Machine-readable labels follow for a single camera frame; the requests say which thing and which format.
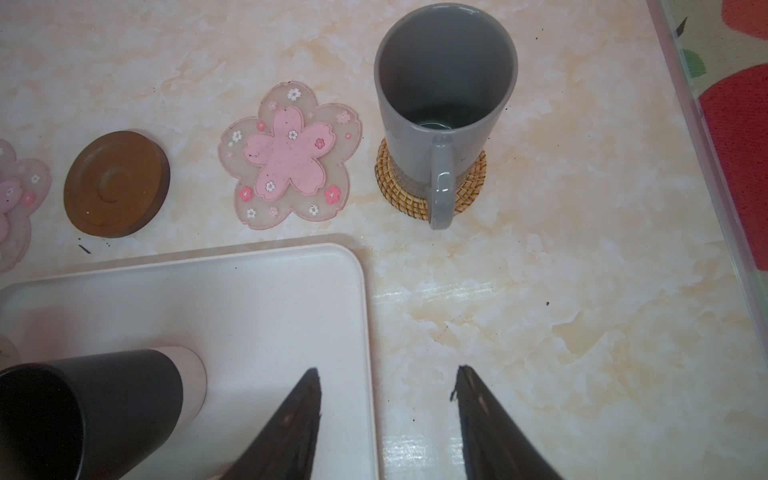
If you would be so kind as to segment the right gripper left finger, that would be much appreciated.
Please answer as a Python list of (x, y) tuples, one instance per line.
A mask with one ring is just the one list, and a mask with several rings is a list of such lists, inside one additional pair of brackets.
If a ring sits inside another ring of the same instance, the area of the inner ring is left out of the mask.
[(318, 370), (310, 368), (222, 479), (309, 479), (320, 428), (321, 400)]

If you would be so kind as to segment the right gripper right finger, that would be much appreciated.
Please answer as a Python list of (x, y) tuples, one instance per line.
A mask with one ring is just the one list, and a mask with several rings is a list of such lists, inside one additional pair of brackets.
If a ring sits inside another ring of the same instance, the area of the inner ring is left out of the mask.
[(471, 366), (458, 368), (451, 399), (458, 402), (468, 480), (561, 479)]

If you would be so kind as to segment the woven rattan round coaster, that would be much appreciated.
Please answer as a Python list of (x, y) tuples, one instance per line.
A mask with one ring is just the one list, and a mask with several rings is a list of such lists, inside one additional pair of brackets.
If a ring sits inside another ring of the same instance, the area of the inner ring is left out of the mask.
[[(477, 199), (486, 170), (486, 152), (482, 151), (471, 168), (457, 180), (455, 215), (467, 210)], [(379, 145), (374, 172), (382, 195), (394, 208), (412, 218), (429, 220), (427, 199), (413, 195), (405, 188), (406, 177), (392, 159), (385, 139)]]

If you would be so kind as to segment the pink flower coaster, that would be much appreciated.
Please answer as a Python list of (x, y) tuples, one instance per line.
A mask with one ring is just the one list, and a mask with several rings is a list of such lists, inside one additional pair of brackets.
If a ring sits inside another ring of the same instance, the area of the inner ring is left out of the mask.
[(28, 249), (30, 216), (40, 208), (52, 183), (47, 164), (18, 159), (12, 145), (1, 140), (1, 273), (12, 270)]
[(300, 82), (283, 82), (263, 98), (254, 116), (220, 137), (218, 158), (237, 180), (233, 205), (242, 224), (267, 230), (290, 215), (310, 222), (334, 218), (350, 194), (345, 162), (362, 140), (354, 109), (318, 102)]

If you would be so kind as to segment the brown wooden round coaster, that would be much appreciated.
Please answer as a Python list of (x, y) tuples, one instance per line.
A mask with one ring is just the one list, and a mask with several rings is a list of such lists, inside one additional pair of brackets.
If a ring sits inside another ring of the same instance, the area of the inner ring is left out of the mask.
[(165, 201), (171, 179), (163, 149), (134, 131), (105, 134), (85, 147), (65, 180), (70, 222), (85, 234), (121, 238), (146, 226)]

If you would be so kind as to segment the grey mug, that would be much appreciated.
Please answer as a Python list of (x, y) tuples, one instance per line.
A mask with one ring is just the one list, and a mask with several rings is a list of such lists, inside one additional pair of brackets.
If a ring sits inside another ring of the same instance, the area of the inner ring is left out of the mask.
[(408, 13), (379, 45), (374, 80), (386, 145), (399, 183), (425, 200), (431, 229), (451, 225), (460, 180), (482, 153), (518, 71), (503, 25), (458, 3)]

